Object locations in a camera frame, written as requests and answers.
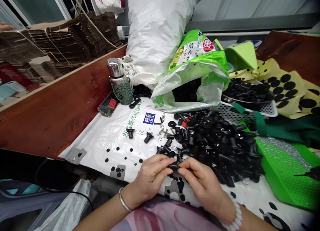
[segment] wrist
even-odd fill
[[[143,200],[139,197],[138,191],[136,191],[133,182],[121,190],[121,196],[125,204],[131,210],[136,209],[143,203]]]
[[[225,224],[232,224],[236,218],[236,207],[229,196],[225,192],[223,193],[223,198],[220,199],[221,202],[217,205],[212,214],[216,216],[219,221]]]

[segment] smartphone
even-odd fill
[[[108,97],[101,103],[97,110],[104,116],[111,117],[114,110],[119,104],[119,100],[112,91]]]

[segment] thermos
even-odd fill
[[[110,58],[107,61],[110,82],[113,92],[122,105],[133,102],[132,91],[128,78],[123,73],[121,61],[118,58]]]

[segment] black cable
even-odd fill
[[[47,188],[41,186],[41,184],[40,184],[39,181],[38,181],[38,172],[39,172],[40,168],[41,168],[47,161],[48,161],[48,159],[45,159],[45,160],[40,164],[40,166],[38,167],[38,169],[37,169],[37,171],[36,171],[36,174],[35,174],[35,177],[34,177],[34,178],[35,178],[35,180],[36,180],[37,185],[40,186],[40,188],[42,188],[42,189],[44,189],[45,191],[50,192],[50,193],[75,193],[75,194],[80,194],[80,195],[82,195],[83,197],[85,197],[85,198],[88,200],[88,202],[90,203],[90,206],[91,206],[91,208],[92,208],[92,211],[94,211],[92,202],[90,201],[90,199],[89,199],[86,195],[84,195],[84,194],[82,194],[82,193],[75,192],[75,191],[69,191],[69,190],[50,190],[50,189],[47,189]]]

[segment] pink clothing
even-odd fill
[[[112,231],[168,231],[220,229],[191,206],[156,197],[128,214]]]

